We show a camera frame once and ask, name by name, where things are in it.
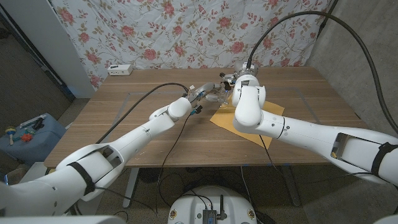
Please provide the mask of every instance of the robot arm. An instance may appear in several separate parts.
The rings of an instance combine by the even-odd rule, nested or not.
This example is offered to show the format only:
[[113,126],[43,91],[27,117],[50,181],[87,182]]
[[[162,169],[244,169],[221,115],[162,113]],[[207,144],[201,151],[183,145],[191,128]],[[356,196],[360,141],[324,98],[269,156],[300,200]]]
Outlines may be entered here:
[[0,183],[0,210],[6,217],[61,215],[80,198],[95,198],[102,192],[95,187],[109,187],[134,155],[191,110],[188,98],[181,97],[119,139],[75,151],[49,175],[11,186]]
[[398,139],[368,129],[324,126],[261,110],[265,88],[252,71],[235,81],[233,125],[242,133],[261,134],[315,152],[360,178],[398,185]]

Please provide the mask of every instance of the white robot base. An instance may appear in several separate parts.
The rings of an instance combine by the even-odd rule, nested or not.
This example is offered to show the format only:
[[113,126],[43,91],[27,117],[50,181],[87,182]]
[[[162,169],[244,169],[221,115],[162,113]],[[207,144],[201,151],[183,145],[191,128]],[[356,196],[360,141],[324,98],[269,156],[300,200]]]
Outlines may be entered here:
[[173,203],[168,224],[257,223],[257,217],[250,202],[226,187],[202,186],[190,190],[184,195]]

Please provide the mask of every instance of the floral fabric backdrop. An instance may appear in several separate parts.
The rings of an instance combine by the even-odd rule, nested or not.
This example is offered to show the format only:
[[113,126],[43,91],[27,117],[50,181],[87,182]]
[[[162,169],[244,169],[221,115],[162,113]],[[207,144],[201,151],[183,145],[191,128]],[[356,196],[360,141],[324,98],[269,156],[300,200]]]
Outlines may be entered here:
[[[135,69],[233,67],[247,60],[261,35],[280,18],[326,11],[330,0],[52,0],[94,88],[111,64]],[[253,60],[301,66],[315,43],[320,16],[277,26]]]

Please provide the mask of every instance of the power strip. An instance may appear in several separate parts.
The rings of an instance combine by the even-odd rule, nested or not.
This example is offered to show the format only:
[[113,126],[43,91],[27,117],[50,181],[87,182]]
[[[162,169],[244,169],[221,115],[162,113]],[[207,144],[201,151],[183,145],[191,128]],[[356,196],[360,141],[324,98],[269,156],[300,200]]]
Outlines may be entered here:
[[132,72],[132,65],[110,65],[108,73],[110,75],[130,75]]

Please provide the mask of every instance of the black cable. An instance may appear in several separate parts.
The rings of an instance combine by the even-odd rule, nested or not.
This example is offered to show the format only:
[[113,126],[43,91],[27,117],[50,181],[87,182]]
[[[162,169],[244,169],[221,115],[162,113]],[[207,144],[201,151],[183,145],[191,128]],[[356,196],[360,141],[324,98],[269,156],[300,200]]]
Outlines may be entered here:
[[192,101],[190,101],[190,103],[192,103],[192,102],[194,102],[195,100],[197,100],[197,99],[199,98],[200,94],[203,93],[203,92],[204,92],[204,91],[201,91],[201,92],[197,95],[197,97],[195,97],[195,99],[193,99]]
[[392,119],[392,116],[387,108],[386,102],[384,101],[384,97],[383,97],[383,93],[381,91],[381,86],[380,86],[380,80],[379,80],[379,75],[377,74],[377,70],[376,67],[374,66],[374,62],[373,59],[368,51],[368,49],[366,48],[364,42],[361,40],[361,38],[359,37],[359,35],[357,33],[355,33],[355,31],[344,21],[342,21],[341,19],[332,16],[328,13],[325,12],[318,12],[318,11],[307,11],[307,12],[296,12],[293,14],[290,14],[288,16],[283,17],[281,20],[279,20],[277,23],[275,23],[273,26],[271,26],[265,33],[264,35],[260,38],[260,40],[256,43],[256,45],[254,46],[253,50],[250,53],[249,59],[248,59],[248,64],[246,66],[246,68],[250,68],[251,67],[251,62],[252,62],[252,58],[253,55],[256,51],[256,49],[260,46],[261,42],[264,40],[264,38],[266,38],[266,36],[268,35],[268,33],[275,28],[277,25],[279,25],[281,22],[284,22],[287,19],[296,17],[296,16],[302,16],[302,15],[319,15],[319,16],[325,16],[326,18],[329,18],[335,22],[337,22],[338,24],[342,25],[348,32],[350,32],[350,34],[355,38],[355,40],[357,41],[357,43],[359,44],[359,46],[362,48],[362,51],[365,54],[366,60],[369,63],[369,66],[371,68],[372,71],[372,76],[373,76],[373,80],[374,80],[374,85],[376,87],[376,93],[377,93],[377,98],[379,100],[380,103],[380,107],[384,113],[384,116],[386,117],[388,123],[391,125],[391,127],[393,128],[393,130],[398,134],[398,125],[395,123],[394,119]]
[[129,198],[129,197],[127,197],[127,196],[124,196],[123,194],[117,193],[117,192],[114,191],[114,190],[107,189],[107,188],[104,188],[104,187],[95,187],[95,188],[96,188],[96,189],[101,189],[101,190],[106,190],[106,191],[108,191],[108,192],[114,193],[115,195],[117,195],[117,196],[119,196],[119,197],[128,199],[128,200],[133,201],[133,202],[137,202],[137,203],[139,203],[139,204],[141,204],[141,205],[143,205],[143,206],[149,208],[151,211],[153,211],[153,212],[155,213],[154,209],[151,208],[149,205],[147,205],[147,204],[145,204],[145,203],[142,203],[142,202],[140,202],[140,201],[137,201],[137,200],[135,200],[135,199],[133,199],[133,198]]
[[[185,127],[185,125],[186,125],[186,123],[187,123],[189,117],[191,117],[191,114],[189,114],[188,117],[186,118],[186,120],[185,120],[185,122],[184,122],[184,125],[182,126],[181,132],[180,132],[180,134],[178,135],[177,140],[175,140],[173,147],[170,149],[169,153],[167,153],[166,157],[165,157],[164,160],[163,160],[162,166],[160,167],[159,176],[158,176],[158,178],[157,178],[157,184],[156,184],[156,188],[157,188],[157,189],[159,189],[159,181],[160,181],[160,176],[162,175],[164,163],[166,162],[166,159],[168,158],[168,156],[169,156],[170,153],[172,152],[174,146],[176,145],[176,143],[177,143],[178,140],[180,139],[181,134],[182,134],[182,131],[184,130],[184,127]],[[155,196],[155,210],[156,210],[156,215],[157,215],[157,194],[156,194],[156,196]]]
[[372,173],[370,172],[357,172],[357,173],[352,173],[352,174],[343,174],[343,175],[338,175],[336,177],[328,177],[322,180],[316,180],[316,181],[310,181],[310,182],[297,182],[298,184],[315,184],[315,183],[319,183],[319,182],[324,182],[324,181],[328,181],[328,180],[334,180],[334,179],[338,179],[338,178],[342,178],[342,177],[347,177],[347,176],[351,176],[351,175],[372,175]]
[[160,189],[162,188],[163,180],[165,180],[166,178],[170,177],[171,175],[177,175],[177,176],[179,176],[180,179],[181,179],[181,182],[182,182],[183,186],[185,186],[185,182],[184,182],[184,179],[182,178],[182,176],[181,176],[180,174],[178,174],[178,173],[175,173],[175,172],[174,172],[174,173],[171,173],[171,174],[169,174],[169,175],[166,175],[166,176],[160,181],[159,188],[158,188],[158,190],[159,190],[159,195],[160,195],[161,199],[163,200],[163,202],[164,202],[167,206],[169,206],[169,207],[171,207],[171,205],[170,205],[169,203],[167,203],[166,200],[163,198],[163,195],[162,195],[162,192],[160,191]]
[[263,214],[263,213],[261,213],[261,212],[258,211],[258,209],[257,209],[257,207],[256,207],[256,204],[254,203],[254,201],[253,201],[253,199],[252,199],[252,197],[251,197],[251,194],[250,194],[248,185],[246,184],[246,181],[245,181],[245,179],[244,179],[244,176],[243,176],[243,167],[241,167],[241,177],[242,177],[242,181],[243,181],[243,184],[244,184],[244,186],[245,186],[245,189],[246,189],[246,193],[247,193],[247,195],[248,195],[248,197],[249,197],[249,202],[250,202],[250,204],[253,206],[254,213],[255,213],[255,214],[258,214],[258,213],[261,214],[261,216],[257,216],[257,218],[262,217],[262,218],[263,218],[262,220],[264,220],[264,219],[266,219],[266,216],[267,216],[267,217],[268,217],[267,219],[274,221],[274,220],[273,220],[271,217],[269,217],[268,215],[265,215],[265,214]]
[[203,199],[202,199],[201,197],[204,197],[205,199],[209,200],[209,202],[210,202],[210,208],[211,208],[211,210],[213,209],[213,202],[211,202],[211,200],[210,200],[208,197],[199,196],[199,195],[196,194],[192,189],[191,189],[191,191],[192,191],[192,193],[193,193],[194,195],[196,195],[197,197],[199,197],[200,200],[201,200],[203,203],[204,203],[204,201],[203,201]]
[[102,140],[104,140],[104,138],[106,138],[111,131],[113,131],[114,128],[116,128],[116,126],[122,122],[122,120],[143,100],[145,99],[145,97],[149,96],[153,91],[157,90],[158,88],[162,87],[162,86],[166,86],[166,85],[178,85],[181,86],[182,88],[184,88],[184,90],[188,93],[188,88],[185,87],[183,84],[179,84],[179,83],[164,83],[161,85],[158,85],[157,87],[153,88],[151,91],[147,92],[143,97],[141,97],[141,99],[139,99],[124,115],[123,117],[121,117],[114,125],[112,125],[112,127],[96,142],[96,144],[101,143]]
[[[331,14],[333,12],[333,10],[335,10],[335,7],[337,5],[338,0],[334,0],[333,3],[331,4],[328,14]],[[325,28],[326,23],[328,22],[328,18],[326,17],[326,19],[323,20],[323,22],[321,23],[321,25],[319,26],[319,31],[318,31],[318,35],[317,38],[319,37],[319,35],[321,34],[323,28]]]
[[126,211],[118,211],[118,212],[116,212],[115,214],[113,214],[113,215],[117,215],[117,214],[119,214],[119,213],[121,213],[121,212],[124,212],[125,214],[126,214],[126,223],[129,221],[129,214],[126,212]]
[[123,175],[126,171],[127,171],[127,168],[125,168],[125,169],[122,171],[122,173],[119,175],[119,177],[120,177],[121,175]]
[[276,168],[276,166],[274,165],[274,162],[272,161],[271,156],[270,156],[269,153],[268,153],[268,149],[267,149],[266,144],[264,143],[264,140],[262,140],[262,137],[261,137],[260,134],[259,134],[259,136],[260,136],[262,145],[264,146],[264,149],[266,149],[266,153],[267,153],[268,159],[271,161],[272,166],[275,168],[276,171],[278,171],[278,173],[280,173],[280,174],[283,175],[283,173],[282,173],[278,168]]
[[69,212],[71,215],[77,215],[76,210],[75,210],[75,204],[73,204],[70,208],[69,208]]
[[77,213],[79,213],[79,215],[83,215],[83,214],[81,213],[81,211],[80,211],[80,208],[79,208],[79,201],[77,201],[77,202],[75,203],[75,206],[76,206],[76,211],[77,211]]
[[196,196],[196,197],[200,198],[200,199],[202,200],[203,203],[205,203],[205,201],[203,201],[203,199],[202,199],[202,197],[203,197],[203,198],[209,200],[209,202],[210,202],[210,207],[211,207],[211,209],[213,209],[213,202],[212,202],[208,197],[206,197],[206,196],[198,195],[198,194],[183,194],[183,195],[179,196],[178,198],[184,197],[184,196]]

